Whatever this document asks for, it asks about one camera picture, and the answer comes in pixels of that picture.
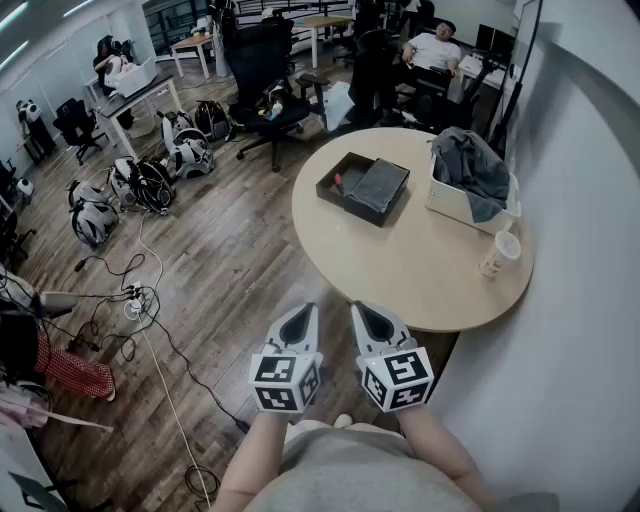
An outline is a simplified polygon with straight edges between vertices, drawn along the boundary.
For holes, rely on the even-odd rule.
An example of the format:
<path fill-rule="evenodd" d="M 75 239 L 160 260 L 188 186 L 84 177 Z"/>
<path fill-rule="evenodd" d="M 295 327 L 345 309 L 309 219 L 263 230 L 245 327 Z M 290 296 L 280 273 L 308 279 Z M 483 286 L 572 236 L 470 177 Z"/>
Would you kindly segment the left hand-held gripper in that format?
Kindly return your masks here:
<path fill-rule="evenodd" d="M 298 306 L 269 327 L 260 351 L 252 356 L 248 383 L 264 412 L 303 413 L 321 384 L 319 309 Z"/>

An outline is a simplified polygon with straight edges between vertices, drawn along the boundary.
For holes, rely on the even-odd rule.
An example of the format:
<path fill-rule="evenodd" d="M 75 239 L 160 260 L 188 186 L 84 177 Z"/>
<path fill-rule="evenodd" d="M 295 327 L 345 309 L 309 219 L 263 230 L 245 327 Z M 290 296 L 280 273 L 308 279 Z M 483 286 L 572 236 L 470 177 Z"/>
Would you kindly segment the black shallow box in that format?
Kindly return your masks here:
<path fill-rule="evenodd" d="M 367 206 L 350 200 L 346 194 L 351 188 L 363 177 L 366 171 L 371 167 L 376 159 L 364 157 L 362 155 L 349 152 L 343 157 L 323 178 L 316 184 L 316 195 L 329 203 L 332 203 L 345 212 L 350 213 L 364 221 L 369 222 L 377 227 L 382 227 L 387 218 L 391 214 L 395 205 L 399 201 L 408 183 L 409 176 L 403 187 L 400 189 L 394 200 L 391 202 L 389 209 L 385 214 L 376 213 Z M 334 184 L 334 175 L 339 173 L 342 175 L 345 196 L 341 196 Z"/>

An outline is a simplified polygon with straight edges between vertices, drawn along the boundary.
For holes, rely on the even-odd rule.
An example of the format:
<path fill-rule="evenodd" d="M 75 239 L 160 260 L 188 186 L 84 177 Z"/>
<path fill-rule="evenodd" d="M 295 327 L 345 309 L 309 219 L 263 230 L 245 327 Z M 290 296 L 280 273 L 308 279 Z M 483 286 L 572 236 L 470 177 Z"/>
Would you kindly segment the person's right forearm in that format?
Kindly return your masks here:
<path fill-rule="evenodd" d="M 470 453 L 426 405 L 402 409 L 395 415 L 417 458 L 446 475 L 483 510 L 497 504 L 495 493 L 485 482 Z"/>

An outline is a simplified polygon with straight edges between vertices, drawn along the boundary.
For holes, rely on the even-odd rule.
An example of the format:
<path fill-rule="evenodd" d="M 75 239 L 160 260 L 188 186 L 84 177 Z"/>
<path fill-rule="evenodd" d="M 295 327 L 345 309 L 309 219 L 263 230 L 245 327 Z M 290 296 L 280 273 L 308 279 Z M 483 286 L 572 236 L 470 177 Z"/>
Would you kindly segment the person's left forearm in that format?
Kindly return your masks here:
<path fill-rule="evenodd" d="M 279 474 L 288 417 L 257 414 L 221 481 L 209 512 L 243 512 Z"/>

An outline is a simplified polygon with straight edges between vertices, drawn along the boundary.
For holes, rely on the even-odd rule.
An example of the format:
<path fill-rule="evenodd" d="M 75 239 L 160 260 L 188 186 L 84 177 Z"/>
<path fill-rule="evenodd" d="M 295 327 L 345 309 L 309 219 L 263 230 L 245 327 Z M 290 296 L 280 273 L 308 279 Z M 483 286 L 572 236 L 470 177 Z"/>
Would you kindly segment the person's grey shirt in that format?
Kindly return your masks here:
<path fill-rule="evenodd" d="M 403 433 L 314 420 L 287 426 L 279 474 L 250 505 L 258 512 L 560 512 L 551 493 L 483 510 L 417 458 Z"/>

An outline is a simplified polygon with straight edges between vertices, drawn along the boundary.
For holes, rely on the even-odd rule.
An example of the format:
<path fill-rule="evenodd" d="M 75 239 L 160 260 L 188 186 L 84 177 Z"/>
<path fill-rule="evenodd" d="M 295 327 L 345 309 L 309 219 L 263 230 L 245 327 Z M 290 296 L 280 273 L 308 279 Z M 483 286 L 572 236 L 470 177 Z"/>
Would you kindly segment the paper cup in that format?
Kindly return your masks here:
<path fill-rule="evenodd" d="M 498 274 L 515 264 L 521 257 L 519 239 L 508 231 L 499 231 L 494 242 L 479 265 L 479 271 L 487 279 L 494 279 Z"/>

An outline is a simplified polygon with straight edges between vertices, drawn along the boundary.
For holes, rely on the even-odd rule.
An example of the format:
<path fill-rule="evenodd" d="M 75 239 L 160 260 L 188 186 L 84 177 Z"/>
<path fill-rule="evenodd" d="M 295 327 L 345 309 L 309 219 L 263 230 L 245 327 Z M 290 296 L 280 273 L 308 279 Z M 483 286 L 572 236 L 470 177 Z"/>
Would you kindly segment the white plastic basket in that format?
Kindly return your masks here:
<path fill-rule="evenodd" d="M 490 235 L 495 235 L 498 231 L 505 230 L 521 219 L 522 208 L 519 200 L 519 182 L 513 173 L 510 174 L 506 208 L 502 209 L 487 222 L 475 223 L 466 193 L 435 178 L 436 161 L 437 157 L 432 155 L 430 179 L 427 187 L 428 194 L 425 203 L 427 208 Z"/>

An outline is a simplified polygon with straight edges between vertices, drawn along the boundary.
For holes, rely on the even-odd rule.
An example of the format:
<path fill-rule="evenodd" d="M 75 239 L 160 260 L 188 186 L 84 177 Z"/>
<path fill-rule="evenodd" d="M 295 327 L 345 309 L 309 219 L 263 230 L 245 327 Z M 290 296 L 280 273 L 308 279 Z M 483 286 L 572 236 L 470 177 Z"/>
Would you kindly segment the folded grey cloth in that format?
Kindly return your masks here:
<path fill-rule="evenodd" d="M 346 196 L 376 213 L 385 214 L 408 176 L 408 170 L 378 158 Z"/>

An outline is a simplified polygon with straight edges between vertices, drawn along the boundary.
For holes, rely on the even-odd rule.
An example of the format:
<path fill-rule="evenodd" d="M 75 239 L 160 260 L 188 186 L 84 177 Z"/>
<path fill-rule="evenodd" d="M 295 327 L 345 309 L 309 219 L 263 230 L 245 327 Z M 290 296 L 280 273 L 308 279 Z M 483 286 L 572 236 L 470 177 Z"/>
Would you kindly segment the crumpled grey garment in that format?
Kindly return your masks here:
<path fill-rule="evenodd" d="M 507 208 L 510 173 L 475 132 L 450 127 L 432 141 L 434 177 L 467 196 L 474 223 L 491 221 Z"/>

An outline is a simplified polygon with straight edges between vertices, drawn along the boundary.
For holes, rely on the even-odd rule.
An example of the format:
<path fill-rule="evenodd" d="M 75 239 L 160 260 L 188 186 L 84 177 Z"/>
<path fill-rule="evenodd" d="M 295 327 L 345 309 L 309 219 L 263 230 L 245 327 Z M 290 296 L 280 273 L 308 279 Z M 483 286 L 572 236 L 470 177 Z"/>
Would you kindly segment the white and black wearable device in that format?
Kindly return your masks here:
<path fill-rule="evenodd" d="M 168 150 L 171 150 L 175 138 L 181 131 L 194 127 L 190 116 L 183 111 L 167 113 L 157 111 L 156 114 L 161 120 L 162 138 Z"/>
<path fill-rule="evenodd" d="M 102 246 L 119 222 L 107 195 L 86 181 L 73 180 L 68 187 L 71 227 L 77 238 L 92 249 Z"/>
<path fill-rule="evenodd" d="M 209 143 L 196 128 L 181 130 L 171 142 L 169 153 L 177 180 L 206 176 L 214 170 Z"/>
<path fill-rule="evenodd" d="M 116 159 L 110 168 L 109 184 L 123 211 L 141 207 L 166 215 L 176 196 L 167 168 L 156 160 Z"/>

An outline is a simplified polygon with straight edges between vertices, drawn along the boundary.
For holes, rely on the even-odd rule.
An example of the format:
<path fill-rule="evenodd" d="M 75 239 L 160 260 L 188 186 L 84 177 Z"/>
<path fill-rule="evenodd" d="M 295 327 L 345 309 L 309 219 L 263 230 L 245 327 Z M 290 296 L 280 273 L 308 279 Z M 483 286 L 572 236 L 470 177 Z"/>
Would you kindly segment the black backpack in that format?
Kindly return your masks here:
<path fill-rule="evenodd" d="M 198 101 L 194 122 L 210 142 L 226 139 L 231 131 L 224 109 L 214 100 Z"/>

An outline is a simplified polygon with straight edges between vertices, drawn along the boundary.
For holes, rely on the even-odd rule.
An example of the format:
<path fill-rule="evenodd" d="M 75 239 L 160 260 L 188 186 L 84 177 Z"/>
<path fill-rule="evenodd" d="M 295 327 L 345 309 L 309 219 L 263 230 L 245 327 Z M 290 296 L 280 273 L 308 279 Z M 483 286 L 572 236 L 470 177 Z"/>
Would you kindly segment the white plastic bag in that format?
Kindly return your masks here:
<path fill-rule="evenodd" d="M 353 108 L 354 101 L 349 95 L 349 90 L 349 83 L 338 81 L 324 95 L 323 106 L 326 120 L 323 122 L 323 126 L 328 132 L 335 131 Z"/>

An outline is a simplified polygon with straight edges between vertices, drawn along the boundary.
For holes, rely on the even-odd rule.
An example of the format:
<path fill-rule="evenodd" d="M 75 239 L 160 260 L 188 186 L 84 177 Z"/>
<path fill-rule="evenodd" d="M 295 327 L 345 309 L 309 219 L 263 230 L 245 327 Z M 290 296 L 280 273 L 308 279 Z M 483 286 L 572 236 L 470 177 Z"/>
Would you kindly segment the black whiteboard stand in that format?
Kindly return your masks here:
<path fill-rule="evenodd" d="M 492 119 L 489 144 L 505 157 L 509 124 L 522 90 L 524 74 L 529 63 L 532 46 L 537 35 L 543 0 L 517 0 L 516 18 L 519 21 L 513 51 L 507 65 L 499 103 Z"/>

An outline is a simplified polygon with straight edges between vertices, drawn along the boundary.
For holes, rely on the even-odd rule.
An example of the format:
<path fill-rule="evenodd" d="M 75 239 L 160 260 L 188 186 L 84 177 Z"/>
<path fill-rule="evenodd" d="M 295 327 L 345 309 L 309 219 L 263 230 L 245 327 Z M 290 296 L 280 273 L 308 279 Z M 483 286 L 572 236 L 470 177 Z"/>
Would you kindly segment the wooden desk with white legs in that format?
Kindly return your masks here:
<path fill-rule="evenodd" d="M 312 68 L 318 67 L 318 41 L 321 29 L 329 30 L 329 38 L 333 39 L 333 30 L 335 28 L 345 28 L 352 23 L 351 17 L 344 16 L 309 16 L 294 21 L 294 28 L 299 33 L 306 31 L 311 41 L 311 60 Z"/>
<path fill-rule="evenodd" d="M 208 65 L 205 59 L 205 54 L 204 54 L 204 46 L 208 43 L 211 43 L 212 41 L 213 41 L 212 35 L 209 33 L 205 33 L 204 35 L 202 34 L 192 35 L 187 39 L 184 39 L 171 46 L 171 55 L 175 62 L 178 74 L 181 78 L 184 77 L 184 72 L 182 69 L 178 51 L 195 49 L 202 66 L 204 77 L 206 80 L 210 79 L 210 72 L 209 72 Z"/>

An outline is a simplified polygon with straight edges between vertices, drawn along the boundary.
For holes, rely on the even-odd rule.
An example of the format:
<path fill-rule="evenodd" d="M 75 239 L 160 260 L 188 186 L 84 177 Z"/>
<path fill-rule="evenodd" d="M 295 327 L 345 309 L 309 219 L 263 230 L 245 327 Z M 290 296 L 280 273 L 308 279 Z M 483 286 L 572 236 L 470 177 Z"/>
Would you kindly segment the black monitor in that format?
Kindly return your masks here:
<path fill-rule="evenodd" d="M 503 59 L 511 58 L 515 37 L 484 24 L 478 27 L 475 49 L 500 55 Z"/>

